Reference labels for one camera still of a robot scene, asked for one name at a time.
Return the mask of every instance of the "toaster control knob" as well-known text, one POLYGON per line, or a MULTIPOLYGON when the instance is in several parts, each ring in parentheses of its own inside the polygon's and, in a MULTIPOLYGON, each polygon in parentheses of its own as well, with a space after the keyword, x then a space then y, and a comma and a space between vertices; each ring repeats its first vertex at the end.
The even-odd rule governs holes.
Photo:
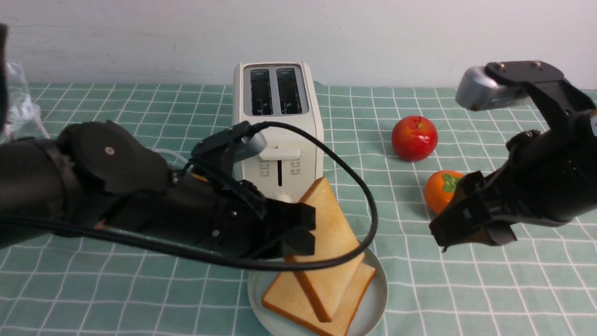
POLYGON ((286 203, 292 203, 292 201, 293 201, 292 198, 289 195, 286 195, 286 194, 278 194, 278 195, 276 195, 275 198, 277 200, 279 200, 279 201, 283 201, 283 202, 286 202, 286 203))

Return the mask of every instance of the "toaster slot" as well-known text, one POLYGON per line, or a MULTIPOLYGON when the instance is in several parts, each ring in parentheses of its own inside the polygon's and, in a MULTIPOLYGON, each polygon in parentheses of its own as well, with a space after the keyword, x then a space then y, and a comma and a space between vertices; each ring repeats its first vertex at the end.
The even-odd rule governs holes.
POLYGON ((299 85, 294 68, 280 68, 276 70, 278 79, 278 93, 280 95, 280 109, 282 114, 301 114, 302 106, 299 96, 299 85))
POLYGON ((278 186, 282 186, 282 160, 278 160, 278 186))
POLYGON ((272 91, 268 69, 252 69, 251 110, 253 115, 273 114, 272 91))

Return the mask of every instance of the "toaster lever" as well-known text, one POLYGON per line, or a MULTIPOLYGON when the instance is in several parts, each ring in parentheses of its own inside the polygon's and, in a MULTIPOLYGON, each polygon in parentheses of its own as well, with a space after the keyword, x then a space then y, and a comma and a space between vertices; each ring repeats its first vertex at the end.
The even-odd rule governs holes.
POLYGON ((259 157, 264 161, 296 160, 300 157, 300 150, 295 148, 266 148, 259 157))

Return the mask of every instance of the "plastic bag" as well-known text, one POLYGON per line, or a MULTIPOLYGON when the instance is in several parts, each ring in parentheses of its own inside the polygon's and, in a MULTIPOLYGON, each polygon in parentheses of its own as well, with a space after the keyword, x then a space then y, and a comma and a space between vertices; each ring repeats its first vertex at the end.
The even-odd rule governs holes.
POLYGON ((41 109, 31 94, 21 64, 7 63, 8 114, 0 143, 24 137, 50 138, 41 121, 41 109))

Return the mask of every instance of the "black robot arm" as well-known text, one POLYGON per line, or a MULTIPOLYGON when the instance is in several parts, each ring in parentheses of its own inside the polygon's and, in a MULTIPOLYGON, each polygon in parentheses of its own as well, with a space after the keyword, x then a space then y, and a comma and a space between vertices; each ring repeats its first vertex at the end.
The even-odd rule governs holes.
MULTIPOLYGON (((234 137, 228 139, 233 143, 234 137)), ((63 221, 89 229, 101 223, 104 230, 239 258, 278 258, 283 256, 282 247, 313 254, 309 231, 315 228, 314 208, 263 197, 248 181, 232 180, 231 186, 199 175, 199 166, 190 173, 176 170, 110 121, 68 126, 57 140, 3 144, 0 158, 2 216, 63 221)), ((0 248, 46 232, 0 227, 0 248)))
MULTIPOLYGON (((0 127, 8 93, 0 24, 0 127)), ((113 122, 67 126, 54 139, 0 145, 0 248, 52 233, 90 237, 195 261, 264 271, 335 267, 363 253, 377 231, 377 208, 365 182, 317 138, 284 123, 240 123, 200 141, 175 169, 113 122), (264 197, 233 165, 266 146, 261 131, 279 127, 310 140, 359 184, 371 228, 357 248, 314 262, 276 262, 313 255, 315 208, 264 197)))
POLYGON ((597 109, 560 70, 539 61, 471 68, 457 101, 473 110, 491 109, 524 96, 549 130, 521 132, 506 143, 509 156, 501 168, 459 181, 452 201, 430 223, 444 250, 462 243, 505 245, 516 240, 512 224, 558 227, 597 208, 597 109))

